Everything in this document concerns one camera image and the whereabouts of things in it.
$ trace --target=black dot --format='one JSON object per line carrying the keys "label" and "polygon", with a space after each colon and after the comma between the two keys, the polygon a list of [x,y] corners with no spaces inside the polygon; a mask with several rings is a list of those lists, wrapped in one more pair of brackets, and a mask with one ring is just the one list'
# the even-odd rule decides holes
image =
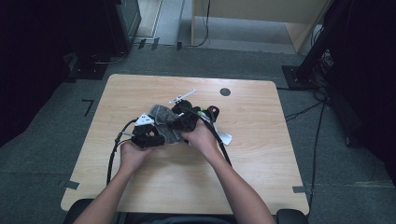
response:
{"label": "black dot", "polygon": [[223,88],[220,90],[220,94],[223,96],[229,96],[231,94],[231,91],[227,88]]}

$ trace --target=floor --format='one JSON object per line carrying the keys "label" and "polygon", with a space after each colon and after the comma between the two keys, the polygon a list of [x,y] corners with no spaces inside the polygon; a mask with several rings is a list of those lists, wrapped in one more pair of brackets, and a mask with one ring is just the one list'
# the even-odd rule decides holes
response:
{"label": "floor", "polygon": [[[140,0],[139,6],[142,23],[136,41],[160,38],[164,45],[191,45],[192,0]],[[205,18],[195,17],[194,45],[205,38],[204,24]],[[283,22],[209,18],[208,24],[209,38],[201,48],[296,54]],[[310,47],[308,40],[301,54],[306,55]]]}

